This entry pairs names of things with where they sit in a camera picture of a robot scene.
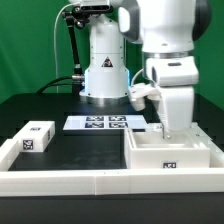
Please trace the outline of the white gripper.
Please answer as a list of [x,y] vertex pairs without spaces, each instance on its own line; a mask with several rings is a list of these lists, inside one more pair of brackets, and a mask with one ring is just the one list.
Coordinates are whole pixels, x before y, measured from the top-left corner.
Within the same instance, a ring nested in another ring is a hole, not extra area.
[[194,57],[148,58],[146,74],[157,91],[153,101],[166,138],[172,139],[170,131],[184,131],[192,122],[193,85],[199,80]]

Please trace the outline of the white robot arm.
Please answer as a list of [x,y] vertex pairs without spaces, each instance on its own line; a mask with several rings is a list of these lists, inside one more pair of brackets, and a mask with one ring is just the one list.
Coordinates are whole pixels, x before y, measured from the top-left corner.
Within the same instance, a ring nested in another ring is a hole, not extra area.
[[80,96],[91,103],[150,99],[169,132],[189,129],[199,72],[194,42],[211,21],[208,0],[69,0],[90,25],[90,64]]

